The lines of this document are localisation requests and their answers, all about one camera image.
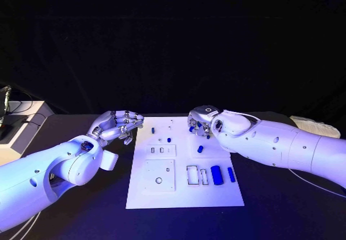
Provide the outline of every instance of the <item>dark curtain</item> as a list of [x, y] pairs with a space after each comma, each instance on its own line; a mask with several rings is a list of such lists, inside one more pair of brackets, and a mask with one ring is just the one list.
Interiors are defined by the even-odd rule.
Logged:
[[187, 113], [210, 104], [343, 128], [343, 1], [0, 5], [0, 83], [57, 112]]

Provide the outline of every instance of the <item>blue block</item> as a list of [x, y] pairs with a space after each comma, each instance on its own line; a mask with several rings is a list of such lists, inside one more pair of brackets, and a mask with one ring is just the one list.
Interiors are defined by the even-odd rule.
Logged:
[[203, 146], [198, 146], [197, 150], [196, 150], [198, 153], [201, 153], [203, 151]]
[[211, 174], [213, 185], [221, 185], [223, 184], [221, 171], [217, 165], [210, 167], [210, 174]]
[[233, 183], [236, 181], [234, 175], [233, 175], [233, 171], [232, 168], [227, 168], [227, 174], [229, 174], [229, 178], [230, 178], [230, 182]]

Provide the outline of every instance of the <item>robotic hand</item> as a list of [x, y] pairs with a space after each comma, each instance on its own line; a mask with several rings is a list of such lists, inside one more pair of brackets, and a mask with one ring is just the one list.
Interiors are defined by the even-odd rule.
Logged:
[[308, 172], [346, 188], [346, 140], [239, 112], [220, 112], [210, 105], [188, 112], [187, 125], [201, 137], [211, 133], [227, 152], [268, 166]]
[[118, 155], [102, 150], [115, 138], [126, 145], [131, 130], [144, 117], [129, 111], [106, 111], [80, 135], [47, 150], [0, 166], [0, 233], [34, 216], [97, 169], [113, 169]]

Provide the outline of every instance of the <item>white board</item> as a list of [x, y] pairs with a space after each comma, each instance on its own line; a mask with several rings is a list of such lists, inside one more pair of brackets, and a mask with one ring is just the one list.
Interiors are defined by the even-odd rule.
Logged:
[[[151, 148], [154, 148], [154, 153], [158, 150], [157, 154], [151, 155]], [[172, 175], [165, 176], [168, 184], [164, 186], [161, 185], [164, 179], [161, 179], [161, 183], [155, 183], [155, 179], [159, 174], [164, 174], [161, 171], [164, 167], [167, 168], [170, 160]], [[148, 170], [152, 168], [145, 166], [151, 163], [152, 168], [159, 169], [152, 175], [148, 174]], [[214, 165], [220, 168], [221, 185], [213, 184], [210, 167]], [[198, 184], [188, 185], [187, 166], [197, 167]], [[230, 182], [229, 167], [233, 168], [229, 152], [220, 148], [213, 136], [206, 139], [206, 137], [198, 137], [188, 132], [187, 117], [145, 117], [144, 127], [136, 131], [125, 208], [243, 206], [237, 181]], [[201, 181], [200, 170], [203, 169], [206, 170], [207, 185], [203, 185]], [[233, 176], [236, 180], [236, 169], [233, 169]]]

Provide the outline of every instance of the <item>black table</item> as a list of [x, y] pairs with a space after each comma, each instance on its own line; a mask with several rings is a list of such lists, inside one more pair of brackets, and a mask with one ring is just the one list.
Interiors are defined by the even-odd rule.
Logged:
[[[252, 114], [294, 126], [281, 114]], [[95, 118], [51, 115], [24, 156], [85, 134]], [[135, 140], [128, 146], [121, 140], [106, 146], [119, 155], [113, 170], [99, 169], [89, 183], [63, 194], [41, 211], [25, 239], [346, 239], [346, 199], [307, 184], [286, 169], [265, 166], [236, 153], [230, 158], [245, 206], [125, 209], [134, 146]], [[298, 174], [341, 193], [335, 184], [308, 173]], [[8, 239], [20, 227], [1, 233], [0, 239]]]

